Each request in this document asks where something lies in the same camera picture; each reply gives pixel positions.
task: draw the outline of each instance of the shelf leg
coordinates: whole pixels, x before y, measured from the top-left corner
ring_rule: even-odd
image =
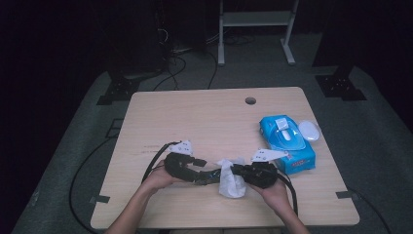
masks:
[[[219,42],[218,42],[218,65],[225,65],[224,54],[224,1],[219,4]]]
[[[282,49],[285,53],[286,60],[289,65],[295,65],[295,59],[294,59],[294,56],[292,55],[291,50],[289,49],[288,43],[291,37],[291,31],[292,31],[292,26],[294,25],[295,16],[297,15],[298,3],[299,3],[299,0],[294,1],[294,5],[291,10],[291,15],[288,21],[288,27],[286,28],[285,38],[281,39]]]

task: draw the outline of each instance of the table hole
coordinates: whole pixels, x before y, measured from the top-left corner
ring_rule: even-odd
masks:
[[[245,103],[247,103],[247,104],[253,105],[253,104],[255,104],[256,102],[257,102],[257,100],[256,100],[254,97],[247,97],[247,98],[245,99]]]

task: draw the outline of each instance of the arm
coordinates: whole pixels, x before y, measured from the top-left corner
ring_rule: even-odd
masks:
[[[291,234],[310,233],[289,205],[285,184],[281,180],[278,179],[273,186],[266,189],[250,186],[264,198],[265,203],[280,217]]]
[[[161,188],[167,187],[174,182],[182,181],[170,176],[165,170],[165,167],[163,167],[163,164],[164,161],[161,161],[152,171],[151,175],[140,184],[124,210],[109,226],[105,233],[134,234],[151,196]]]

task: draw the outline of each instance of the white shelf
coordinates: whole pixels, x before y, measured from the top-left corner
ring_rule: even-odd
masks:
[[[288,25],[291,12],[227,12],[223,15],[223,26],[266,26]]]

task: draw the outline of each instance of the dark background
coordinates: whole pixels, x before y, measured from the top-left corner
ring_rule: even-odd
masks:
[[[0,232],[13,229],[99,74],[108,66],[165,68],[159,26],[199,47],[217,33],[217,0],[165,2],[1,1]],[[226,9],[288,4],[226,0]],[[412,10],[402,0],[301,0],[293,33],[323,32],[314,66],[350,60],[373,77],[412,130]]]

